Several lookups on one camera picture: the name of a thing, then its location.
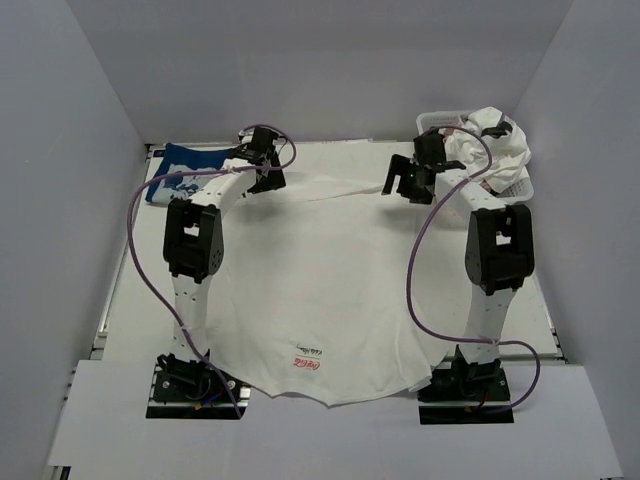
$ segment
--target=gray wall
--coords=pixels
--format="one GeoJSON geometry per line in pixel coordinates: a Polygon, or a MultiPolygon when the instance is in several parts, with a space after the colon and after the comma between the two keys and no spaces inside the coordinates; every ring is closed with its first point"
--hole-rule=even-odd
{"type": "Polygon", "coordinates": [[[144,148],[64,0],[0,5],[0,477],[40,478],[144,148]]]}
{"type": "Polygon", "coordinates": [[[419,113],[513,111],[571,0],[69,0],[145,142],[408,139],[419,113]]]}
{"type": "Polygon", "coordinates": [[[639,20],[637,0],[576,0],[515,114],[534,154],[544,292],[632,479],[640,479],[639,20]]]}

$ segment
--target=crumpled white cloth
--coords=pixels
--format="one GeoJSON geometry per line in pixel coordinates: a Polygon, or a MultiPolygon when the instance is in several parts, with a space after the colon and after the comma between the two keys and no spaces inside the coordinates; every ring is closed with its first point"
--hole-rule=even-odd
{"type": "Polygon", "coordinates": [[[448,346],[414,326],[404,295],[424,209],[380,189],[293,172],[287,188],[236,203],[209,295],[219,368],[326,405],[428,383],[448,346]]]}
{"type": "MultiPolygon", "coordinates": [[[[496,108],[483,108],[470,114],[464,127],[480,135],[483,129],[498,125],[502,115],[503,113],[496,108]]],[[[493,166],[477,179],[487,182],[497,193],[502,193],[514,183],[527,178],[529,173],[525,165],[531,159],[527,136],[512,119],[505,116],[504,120],[511,124],[513,132],[500,138],[483,137],[491,149],[493,166]]],[[[482,145],[475,138],[459,130],[454,130],[447,137],[445,151],[447,158],[464,163],[470,175],[487,165],[487,153],[482,145]]]]}

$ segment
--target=white plastic basket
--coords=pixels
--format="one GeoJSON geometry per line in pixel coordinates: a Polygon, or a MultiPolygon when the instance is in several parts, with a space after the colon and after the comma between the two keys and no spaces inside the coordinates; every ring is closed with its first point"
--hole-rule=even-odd
{"type": "MultiPolygon", "coordinates": [[[[462,126],[467,121],[467,117],[473,110],[456,110],[450,112],[430,112],[421,113],[416,119],[418,126],[418,134],[426,132],[431,127],[439,127],[443,125],[462,126]]],[[[513,205],[515,203],[526,202],[533,197],[533,184],[530,178],[523,178],[514,183],[504,192],[498,194],[503,202],[513,205]]]]}

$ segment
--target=folded blue cloth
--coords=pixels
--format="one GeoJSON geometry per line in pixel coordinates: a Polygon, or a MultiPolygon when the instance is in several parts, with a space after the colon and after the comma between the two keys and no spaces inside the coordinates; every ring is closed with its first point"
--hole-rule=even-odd
{"type": "MultiPolygon", "coordinates": [[[[233,152],[232,148],[216,150],[213,152],[201,152],[190,148],[180,147],[173,143],[167,143],[164,158],[153,177],[166,173],[196,172],[198,170],[219,170],[224,161],[233,152]]],[[[174,198],[188,198],[204,187],[211,180],[208,176],[183,177],[161,180],[149,187],[145,200],[149,203],[168,204],[174,198]]]]}

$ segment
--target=blue towel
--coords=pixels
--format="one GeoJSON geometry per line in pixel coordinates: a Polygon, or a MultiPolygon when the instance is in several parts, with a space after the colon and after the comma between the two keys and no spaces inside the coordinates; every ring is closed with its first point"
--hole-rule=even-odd
{"type": "MultiPolygon", "coordinates": [[[[224,161],[233,152],[232,148],[216,150],[213,152],[201,152],[190,148],[180,147],[173,143],[167,143],[164,158],[154,174],[154,178],[166,173],[195,172],[198,170],[219,170],[224,161]]],[[[149,203],[168,204],[174,198],[188,198],[204,187],[211,177],[184,177],[161,180],[149,187],[145,200],[149,203]]]]}

